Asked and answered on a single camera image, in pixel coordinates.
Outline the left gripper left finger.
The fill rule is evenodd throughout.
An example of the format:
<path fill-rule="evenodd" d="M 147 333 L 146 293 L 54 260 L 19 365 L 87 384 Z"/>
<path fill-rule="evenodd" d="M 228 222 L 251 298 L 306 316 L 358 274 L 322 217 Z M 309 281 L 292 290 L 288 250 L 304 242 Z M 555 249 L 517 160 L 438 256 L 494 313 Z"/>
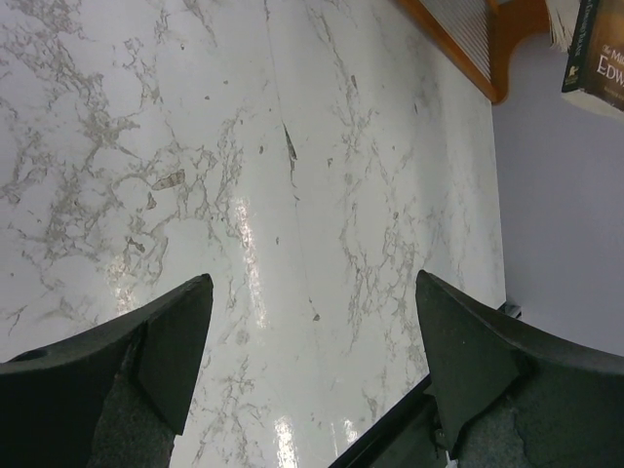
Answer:
<path fill-rule="evenodd" d="M 167 467 L 213 309 L 208 274 L 1 366 L 4 467 Z"/>

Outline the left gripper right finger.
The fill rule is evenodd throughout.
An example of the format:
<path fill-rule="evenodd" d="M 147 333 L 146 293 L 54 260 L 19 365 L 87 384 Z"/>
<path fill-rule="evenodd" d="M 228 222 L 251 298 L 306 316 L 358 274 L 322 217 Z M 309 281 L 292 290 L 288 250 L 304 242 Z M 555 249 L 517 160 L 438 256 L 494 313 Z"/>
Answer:
<path fill-rule="evenodd" d="M 415 299 L 444 446 L 461 467 L 620 467 L 623 359 L 424 270 Z"/>

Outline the dark orange glossy book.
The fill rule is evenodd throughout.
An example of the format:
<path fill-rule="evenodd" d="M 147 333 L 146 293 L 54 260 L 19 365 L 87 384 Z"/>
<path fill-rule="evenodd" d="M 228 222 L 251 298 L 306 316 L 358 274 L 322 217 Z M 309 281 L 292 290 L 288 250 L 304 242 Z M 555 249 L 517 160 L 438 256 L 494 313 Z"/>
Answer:
<path fill-rule="evenodd" d="M 622 0 L 548 1 L 553 44 L 567 53 L 562 96 L 623 120 Z"/>

